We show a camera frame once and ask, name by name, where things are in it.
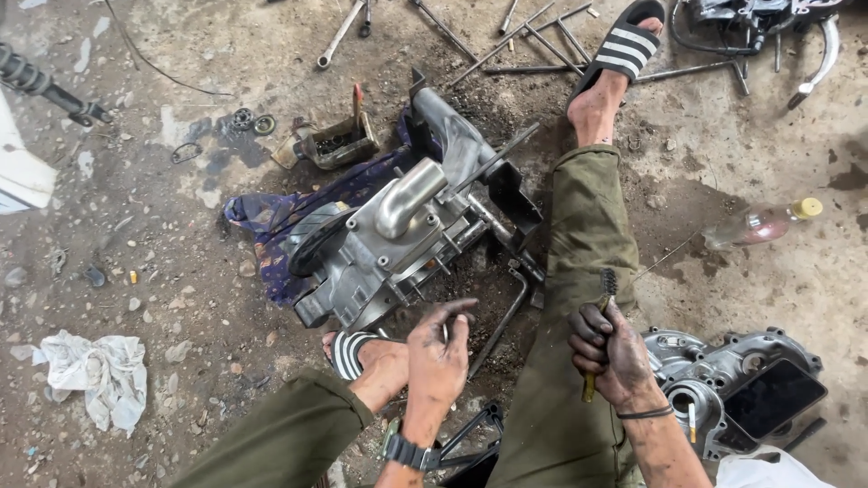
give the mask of coil spring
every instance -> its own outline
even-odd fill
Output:
[[[0,43],[0,75],[8,70],[11,61],[18,61],[18,67],[15,71],[9,73],[8,76],[2,76],[4,82],[7,82],[13,89],[23,91],[28,95],[41,95],[54,82],[51,76],[42,72],[35,64],[27,62],[27,58],[12,51],[12,46],[7,43]],[[24,70],[30,67],[32,75],[24,77]],[[43,81],[39,82],[39,76],[43,76]]]

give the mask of yellow bottle cap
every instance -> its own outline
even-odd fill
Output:
[[[823,203],[816,198],[805,198],[793,203],[792,212],[800,219],[810,219],[823,212]]]

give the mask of plastic bottle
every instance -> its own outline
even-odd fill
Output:
[[[731,251],[739,247],[778,239],[794,223],[816,217],[823,204],[816,198],[773,205],[756,203],[750,208],[702,230],[706,247],[714,251]]]

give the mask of dirty hand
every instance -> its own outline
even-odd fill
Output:
[[[668,405],[654,380],[645,341],[611,300],[601,313],[593,303],[567,315],[573,331],[573,365],[594,373],[596,389],[618,413],[645,412]]]
[[[437,303],[407,337],[410,389],[405,423],[424,419],[425,424],[436,420],[440,425],[464,389],[467,336],[469,322],[473,320],[473,316],[464,311],[476,303],[477,299],[473,298]],[[446,324],[450,317],[455,320]]]

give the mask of person's left hand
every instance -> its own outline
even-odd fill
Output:
[[[473,298],[437,303],[407,337],[408,414],[412,408],[442,420],[461,394],[467,381],[467,336],[473,320],[472,315],[463,312],[476,303]],[[450,317],[456,317],[455,321],[445,326]]]

